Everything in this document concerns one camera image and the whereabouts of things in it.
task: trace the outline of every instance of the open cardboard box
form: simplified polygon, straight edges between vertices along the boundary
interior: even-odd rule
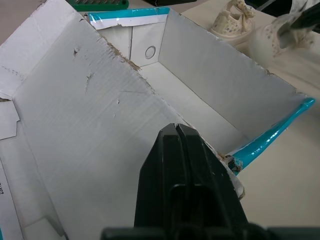
[[[5,240],[44,217],[70,240],[132,226],[140,168],[167,124],[227,154],[306,98],[173,10],[123,13],[90,15],[98,33],[48,0],[1,45]]]

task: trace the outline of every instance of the box wall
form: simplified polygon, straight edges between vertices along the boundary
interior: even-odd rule
[[[14,95],[71,240],[133,225],[140,168],[159,130],[184,122],[133,68],[75,18]]]
[[[287,116],[306,97],[172,10],[159,62],[249,139]]]

